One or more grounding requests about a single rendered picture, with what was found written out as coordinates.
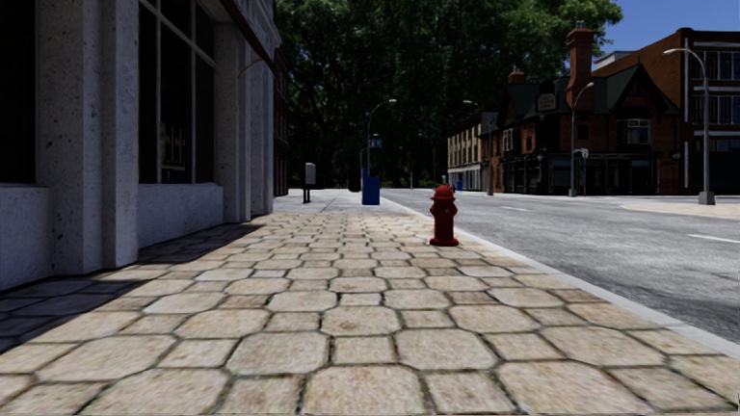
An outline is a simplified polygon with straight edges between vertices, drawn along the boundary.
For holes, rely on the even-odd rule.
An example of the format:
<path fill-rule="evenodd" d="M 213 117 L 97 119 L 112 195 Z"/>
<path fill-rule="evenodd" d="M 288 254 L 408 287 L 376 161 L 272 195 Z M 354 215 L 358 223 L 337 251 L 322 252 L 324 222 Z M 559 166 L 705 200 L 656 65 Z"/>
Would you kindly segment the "red fire hydrant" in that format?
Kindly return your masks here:
<path fill-rule="evenodd" d="M 434 235 L 430 244 L 439 247 L 454 247 L 459 241 L 454 236 L 454 217 L 457 214 L 455 196 L 447 185 L 439 185 L 432 197 L 430 213 L 434 218 Z"/>

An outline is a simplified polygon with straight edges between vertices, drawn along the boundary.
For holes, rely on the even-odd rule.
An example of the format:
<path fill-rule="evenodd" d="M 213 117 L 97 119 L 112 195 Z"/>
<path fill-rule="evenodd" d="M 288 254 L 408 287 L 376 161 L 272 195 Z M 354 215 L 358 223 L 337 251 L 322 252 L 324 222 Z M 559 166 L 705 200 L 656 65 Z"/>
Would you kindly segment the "red brick gabled building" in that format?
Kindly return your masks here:
<path fill-rule="evenodd" d="M 673 144 L 679 110 L 641 65 L 612 76 L 592 71 L 594 31 L 568 33 L 569 74 L 531 83 L 513 70 L 481 135 L 489 193 L 568 195 L 571 107 L 575 113 L 577 195 L 664 195 L 656 177 Z"/>

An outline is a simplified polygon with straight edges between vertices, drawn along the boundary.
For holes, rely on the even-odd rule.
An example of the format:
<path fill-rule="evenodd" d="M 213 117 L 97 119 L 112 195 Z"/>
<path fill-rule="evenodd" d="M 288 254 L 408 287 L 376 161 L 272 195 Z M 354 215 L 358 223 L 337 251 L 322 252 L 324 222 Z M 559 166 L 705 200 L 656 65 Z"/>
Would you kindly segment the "blue letter box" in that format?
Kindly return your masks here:
<path fill-rule="evenodd" d="M 361 204 L 380 204 L 380 178 L 371 176 L 368 167 L 362 169 Z"/>

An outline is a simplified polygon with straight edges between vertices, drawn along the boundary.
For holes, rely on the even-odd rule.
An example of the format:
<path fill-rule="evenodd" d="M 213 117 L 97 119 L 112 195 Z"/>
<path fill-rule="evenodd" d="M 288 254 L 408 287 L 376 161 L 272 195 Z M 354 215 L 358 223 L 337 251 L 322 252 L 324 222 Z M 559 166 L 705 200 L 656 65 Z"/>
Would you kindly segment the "dark building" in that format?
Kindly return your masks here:
<path fill-rule="evenodd" d="M 288 88 L 287 69 L 279 50 L 274 63 L 274 196 L 288 194 Z"/>

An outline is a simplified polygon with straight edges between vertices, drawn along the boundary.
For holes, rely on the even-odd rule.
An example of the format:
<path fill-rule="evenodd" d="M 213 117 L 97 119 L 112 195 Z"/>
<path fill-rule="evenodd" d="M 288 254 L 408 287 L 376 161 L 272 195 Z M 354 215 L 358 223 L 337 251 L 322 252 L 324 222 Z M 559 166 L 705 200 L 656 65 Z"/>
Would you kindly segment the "pale concrete building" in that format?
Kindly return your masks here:
<path fill-rule="evenodd" d="M 0 0 L 0 290 L 272 211 L 275 0 Z"/>

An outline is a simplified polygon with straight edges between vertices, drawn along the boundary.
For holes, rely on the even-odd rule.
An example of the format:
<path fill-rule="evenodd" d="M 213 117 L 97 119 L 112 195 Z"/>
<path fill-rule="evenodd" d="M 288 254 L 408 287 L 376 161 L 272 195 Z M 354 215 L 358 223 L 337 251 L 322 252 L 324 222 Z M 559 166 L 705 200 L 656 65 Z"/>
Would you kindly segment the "grey street lamp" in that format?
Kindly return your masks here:
<path fill-rule="evenodd" d="M 372 124 L 372 117 L 376 113 L 376 111 L 381 108 L 383 105 L 387 104 L 395 104 L 397 103 L 396 98 L 389 98 L 387 100 L 382 101 L 378 105 L 376 105 L 367 115 L 367 127 L 366 127 L 366 140 L 367 140 L 367 149 L 366 149 L 366 167 L 368 176 L 370 176 L 371 172 L 371 124 Z"/>
<path fill-rule="evenodd" d="M 709 79 L 707 77 L 706 63 L 699 55 L 688 47 L 670 48 L 663 51 L 664 55 L 673 53 L 686 53 L 691 55 L 700 65 L 701 78 L 703 81 L 703 173 L 702 173 L 702 191 L 699 194 L 700 205 L 715 205 L 715 194 L 710 190 L 710 151 L 709 151 Z"/>
<path fill-rule="evenodd" d="M 569 176 L 569 189 L 568 189 L 568 196 L 569 197 L 577 197 L 577 191 L 575 188 L 575 113 L 576 113 L 576 107 L 577 103 L 583 94 L 583 92 L 587 89 L 590 89 L 594 85 L 593 82 L 589 82 L 583 89 L 580 90 L 580 92 L 576 95 L 575 100 L 572 103 L 571 107 L 571 120 L 570 120 L 570 176 Z"/>

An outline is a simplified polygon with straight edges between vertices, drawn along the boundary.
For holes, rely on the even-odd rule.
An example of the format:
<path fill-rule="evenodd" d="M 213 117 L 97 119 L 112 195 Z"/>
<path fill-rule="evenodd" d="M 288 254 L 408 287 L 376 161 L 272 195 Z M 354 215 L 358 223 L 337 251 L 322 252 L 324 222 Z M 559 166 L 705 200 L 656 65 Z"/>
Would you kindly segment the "trees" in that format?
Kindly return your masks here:
<path fill-rule="evenodd" d="M 618 0 L 277 0 L 290 174 L 311 162 L 345 186 L 377 135 L 373 174 L 437 179 L 449 127 L 493 107 L 513 68 L 561 75 L 577 21 L 603 45 L 621 18 Z"/>

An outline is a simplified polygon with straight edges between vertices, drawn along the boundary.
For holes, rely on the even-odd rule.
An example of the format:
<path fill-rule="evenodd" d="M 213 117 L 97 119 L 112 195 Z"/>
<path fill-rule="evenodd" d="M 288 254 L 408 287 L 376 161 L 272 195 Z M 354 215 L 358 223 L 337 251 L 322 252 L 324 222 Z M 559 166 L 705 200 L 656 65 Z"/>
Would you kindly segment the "pale stone building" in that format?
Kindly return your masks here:
<path fill-rule="evenodd" d="M 448 130 L 447 178 L 456 191 L 482 188 L 481 128 L 482 114 L 477 113 Z"/>

